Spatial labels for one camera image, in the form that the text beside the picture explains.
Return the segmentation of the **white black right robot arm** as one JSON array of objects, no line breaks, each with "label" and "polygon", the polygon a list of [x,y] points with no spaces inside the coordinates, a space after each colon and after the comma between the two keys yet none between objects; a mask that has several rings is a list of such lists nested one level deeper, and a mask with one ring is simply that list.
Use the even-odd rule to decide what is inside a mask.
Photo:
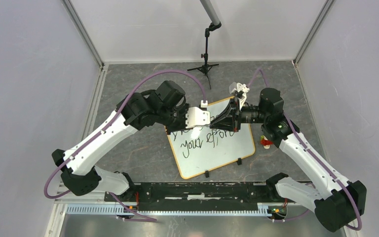
[{"label": "white black right robot arm", "polygon": [[343,227],[361,230],[367,193],[364,184],[340,174],[307,142],[285,115],[280,91],[263,89],[256,106],[245,104],[243,98],[242,92],[234,92],[234,98],[211,121],[210,128],[238,132],[244,123],[260,123],[264,137],[288,155],[311,181],[306,185],[278,173],[266,180],[266,197],[271,201],[286,198],[302,205],[331,232]]}]

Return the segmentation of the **yellow framed whiteboard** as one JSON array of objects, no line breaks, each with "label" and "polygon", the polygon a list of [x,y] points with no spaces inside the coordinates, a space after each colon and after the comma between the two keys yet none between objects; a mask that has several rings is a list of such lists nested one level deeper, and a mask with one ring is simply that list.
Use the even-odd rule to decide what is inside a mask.
[{"label": "yellow framed whiteboard", "polygon": [[183,179],[190,179],[255,153],[249,124],[238,132],[208,127],[172,132],[168,140]]}]

